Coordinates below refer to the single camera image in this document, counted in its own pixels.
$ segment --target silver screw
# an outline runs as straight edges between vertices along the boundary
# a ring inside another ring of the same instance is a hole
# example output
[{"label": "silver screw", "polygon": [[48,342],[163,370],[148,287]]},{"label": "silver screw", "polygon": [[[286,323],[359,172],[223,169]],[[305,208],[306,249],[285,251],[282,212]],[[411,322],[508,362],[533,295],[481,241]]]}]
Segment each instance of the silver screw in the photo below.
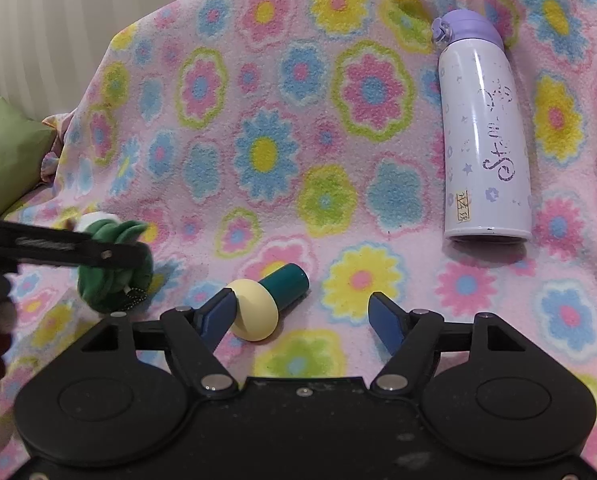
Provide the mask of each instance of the silver screw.
[{"label": "silver screw", "polygon": [[388,392],[402,390],[407,386],[407,379],[402,375],[385,374],[377,379],[377,386],[381,390],[387,390]]},{"label": "silver screw", "polygon": [[296,394],[299,397],[309,397],[313,393],[314,392],[310,388],[299,388],[299,389],[296,390]]},{"label": "silver screw", "polygon": [[232,377],[225,374],[210,374],[200,380],[200,384],[211,392],[227,390],[233,382]]}]

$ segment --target handwritten sticker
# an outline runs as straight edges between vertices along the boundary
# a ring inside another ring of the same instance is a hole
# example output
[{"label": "handwritten sticker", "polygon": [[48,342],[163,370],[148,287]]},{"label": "handwritten sticker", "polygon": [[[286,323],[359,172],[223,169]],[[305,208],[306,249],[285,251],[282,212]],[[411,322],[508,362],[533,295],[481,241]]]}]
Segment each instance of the handwritten sticker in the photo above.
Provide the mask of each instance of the handwritten sticker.
[{"label": "handwritten sticker", "polygon": [[469,222],[469,196],[467,189],[457,193],[457,220],[459,223]]}]

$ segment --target pink fleece blanket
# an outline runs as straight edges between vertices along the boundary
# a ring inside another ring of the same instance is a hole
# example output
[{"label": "pink fleece blanket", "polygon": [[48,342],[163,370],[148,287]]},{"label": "pink fleece blanket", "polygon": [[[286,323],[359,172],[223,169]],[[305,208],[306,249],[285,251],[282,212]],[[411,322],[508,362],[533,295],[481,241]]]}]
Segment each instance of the pink fleece blanket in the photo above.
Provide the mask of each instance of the pink fleece blanket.
[{"label": "pink fleece blanket", "polygon": [[[530,151],[525,247],[443,241],[429,27],[455,7],[484,13],[508,48]],[[9,219],[149,222],[156,274],[136,319],[285,262],[309,274],[270,339],[221,343],[237,378],[373,377],[387,356],[367,301],[381,290],[448,320],[496,312],[597,400],[597,0],[179,0],[115,36],[68,119],[54,118],[66,132],[53,186]],[[75,285],[65,269],[16,278],[0,480],[26,459],[16,392],[98,319]],[[597,467],[597,425],[584,455]]]}]

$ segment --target green cushion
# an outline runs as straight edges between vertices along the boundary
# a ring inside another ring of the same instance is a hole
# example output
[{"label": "green cushion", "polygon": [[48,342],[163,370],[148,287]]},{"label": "green cushion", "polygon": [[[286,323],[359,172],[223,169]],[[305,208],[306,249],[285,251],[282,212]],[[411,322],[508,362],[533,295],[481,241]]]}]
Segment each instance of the green cushion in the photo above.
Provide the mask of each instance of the green cushion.
[{"label": "green cushion", "polygon": [[40,182],[40,164],[55,135],[0,97],[0,215]]}]

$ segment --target green plush toy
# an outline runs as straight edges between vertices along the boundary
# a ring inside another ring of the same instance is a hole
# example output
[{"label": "green plush toy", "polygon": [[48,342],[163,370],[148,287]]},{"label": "green plush toy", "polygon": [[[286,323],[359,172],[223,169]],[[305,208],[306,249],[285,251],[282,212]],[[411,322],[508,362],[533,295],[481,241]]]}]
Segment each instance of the green plush toy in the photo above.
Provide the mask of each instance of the green plush toy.
[{"label": "green plush toy", "polygon": [[[85,232],[99,242],[131,244],[147,229],[145,222],[118,223],[114,219],[101,219],[85,228]],[[146,258],[138,269],[78,268],[78,293],[96,312],[109,314],[129,310],[147,298],[152,282],[152,254],[147,248]]]}]

